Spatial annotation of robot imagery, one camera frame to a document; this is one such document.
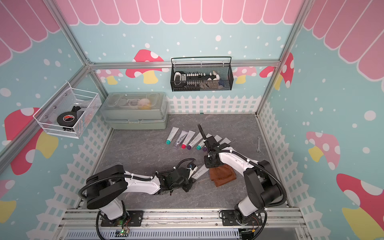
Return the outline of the dark cap toothpaste tube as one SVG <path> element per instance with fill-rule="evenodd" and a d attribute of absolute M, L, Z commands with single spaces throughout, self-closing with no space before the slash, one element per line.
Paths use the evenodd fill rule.
<path fill-rule="evenodd" d="M 220 144 L 230 144 L 231 143 L 231 140 L 229 140 L 228 138 L 224 138 Z"/>
<path fill-rule="evenodd" d="M 192 178 L 193 178 L 194 180 L 198 180 L 200 177 L 202 177 L 202 176 L 203 176 L 205 173 L 207 173 L 208 171 L 209 171 L 209 169 L 206 168 L 205 165 L 203 165 L 201 168 L 199 168 L 199 169 L 197 170 L 196 173 L 193 174 Z"/>

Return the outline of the teal cap toothpaste tube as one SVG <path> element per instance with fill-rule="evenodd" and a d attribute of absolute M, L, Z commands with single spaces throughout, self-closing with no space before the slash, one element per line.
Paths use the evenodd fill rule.
<path fill-rule="evenodd" d="M 197 150 L 201 150 L 203 147 L 205 146 L 205 140 L 204 139 L 202 139 L 201 141 L 200 141 L 200 143 L 197 145 Z"/>
<path fill-rule="evenodd" d="M 176 133 L 178 132 L 179 128 L 173 127 L 170 134 L 167 137 L 166 144 L 170 145 L 173 138 L 175 137 Z"/>

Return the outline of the brown microfiber cloth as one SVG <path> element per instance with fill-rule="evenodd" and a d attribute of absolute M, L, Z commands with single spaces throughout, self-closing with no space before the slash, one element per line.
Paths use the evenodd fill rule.
<path fill-rule="evenodd" d="M 237 179 L 235 171 L 229 165 L 222 165 L 216 168 L 210 168 L 210 179 L 216 187 L 225 185 Z"/>

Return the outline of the purple cap toothpaste tube top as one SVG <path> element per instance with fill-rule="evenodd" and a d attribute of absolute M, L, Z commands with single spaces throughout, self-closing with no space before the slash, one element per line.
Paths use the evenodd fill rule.
<path fill-rule="evenodd" d="M 202 134 L 198 133 L 194 139 L 187 145 L 187 149 L 191 150 L 196 144 L 198 144 L 203 139 Z"/>

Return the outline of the red cap toothpaste tube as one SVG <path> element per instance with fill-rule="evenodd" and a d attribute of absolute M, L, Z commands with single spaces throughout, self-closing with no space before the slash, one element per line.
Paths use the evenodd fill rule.
<path fill-rule="evenodd" d="M 191 139 L 194 137 L 195 135 L 195 132 L 194 131 L 189 131 L 188 134 L 186 135 L 183 143 L 182 143 L 182 149 L 185 149 L 187 147 L 187 145 L 189 144 L 189 142 L 191 141 Z"/>

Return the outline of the silver foil toothpaste tube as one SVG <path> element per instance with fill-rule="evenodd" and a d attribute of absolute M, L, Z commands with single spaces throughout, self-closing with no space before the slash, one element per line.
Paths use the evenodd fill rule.
<path fill-rule="evenodd" d="M 174 147 L 175 148 L 180 147 L 187 135 L 188 135 L 188 132 L 181 131 L 180 135 L 178 136 L 178 138 L 177 138 L 177 140 L 176 140 L 176 142 L 174 144 Z"/>

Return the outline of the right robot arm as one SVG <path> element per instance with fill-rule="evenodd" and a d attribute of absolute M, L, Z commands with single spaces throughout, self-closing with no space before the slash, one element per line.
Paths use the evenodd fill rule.
<path fill-rule="evenodd" d="M 198 128 L 208 153 L 204 156 L 206 169 L 228 165 L 244 177 L 247 197 L 235 206 L 233 213 L 240 225 L 248 223 L 266 208 L 277 207 L 287 201 L 287 191 L 268 161 L 249 159 L 229 144 L 220 144 L 214 137 L 207 137 L 200 124 Z"/>

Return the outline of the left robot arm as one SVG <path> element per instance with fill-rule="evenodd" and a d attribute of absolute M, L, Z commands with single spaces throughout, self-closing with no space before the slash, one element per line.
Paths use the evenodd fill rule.
<path fill-rule="evenodd" d="M 115 165 L 86 180 L 78 195 L 86 201 L 88 210 L 99 210 L 109 221 L 124 220 L 128 212 L 118 197 L 123 193 L 145 193 L 148 195 L 172 194 L 176 189 L 188 192 L 193 183 L 192 176 L 197 171 L 195 159 L 181 160 L 171 170 L 155 172 L 152 176 L 143 176 L 124 170 Z"/>

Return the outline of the silver wrench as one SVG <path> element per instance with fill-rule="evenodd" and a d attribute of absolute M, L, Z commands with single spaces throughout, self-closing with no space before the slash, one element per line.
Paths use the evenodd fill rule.
<path fill-rule="evenodd" d="M 261 137 L 258 136 L 258 148 L 257 148 L 257 152 L 260 153 L 261 152 L 261 148 L 260 148 L 260 145 L 261 145 Z"/>

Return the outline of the black power strip in basket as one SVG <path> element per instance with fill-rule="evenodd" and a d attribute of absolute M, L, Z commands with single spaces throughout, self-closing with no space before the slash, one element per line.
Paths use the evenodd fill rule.
<path fill-rule="evenodd" d="M 176 72 L 171 83 L 178 87 L 200 87 L 213 88 L 219 84 L 220 75 L 215 71 L 212 73 L 184 73 Z"/>

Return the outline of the green plastic storage box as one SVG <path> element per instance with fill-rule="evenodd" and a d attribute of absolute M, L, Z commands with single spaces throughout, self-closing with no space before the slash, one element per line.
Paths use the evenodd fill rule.
<path fill-rule="evenodd" d="M 111 93 L 100 108 L 115 130 L 163 130 L 169 103 L 164 92 Z"/>

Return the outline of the black tape roll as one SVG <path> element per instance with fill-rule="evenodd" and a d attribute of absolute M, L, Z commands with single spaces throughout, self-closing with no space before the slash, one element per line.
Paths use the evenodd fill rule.
<path fill-rule="evenodd" d="M 78 119 L 76 112 L 65 112 L 57 117 L 57 122 L 62 127 L 73 128 Z"/>

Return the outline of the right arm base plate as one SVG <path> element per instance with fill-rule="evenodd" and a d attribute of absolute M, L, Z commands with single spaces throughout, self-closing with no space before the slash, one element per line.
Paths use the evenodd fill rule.
<path fill-rule="evenodd" d="M 249 216 L 244 216 L 239 210 L 220 210 L 219 218 L 223 226 L 261 226 L 263 223 L 259 213 L 253 212 Z"/>

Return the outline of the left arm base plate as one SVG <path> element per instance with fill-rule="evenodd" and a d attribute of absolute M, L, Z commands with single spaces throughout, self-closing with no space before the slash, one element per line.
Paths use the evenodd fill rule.
<path fill-rule="evenodd" d="M 115 219 L 109 220 L 107 217 L 102 217 L 102 227 L 140 227 L 143 221 L 144 211 L 126 211 L 124 215 Z"/>

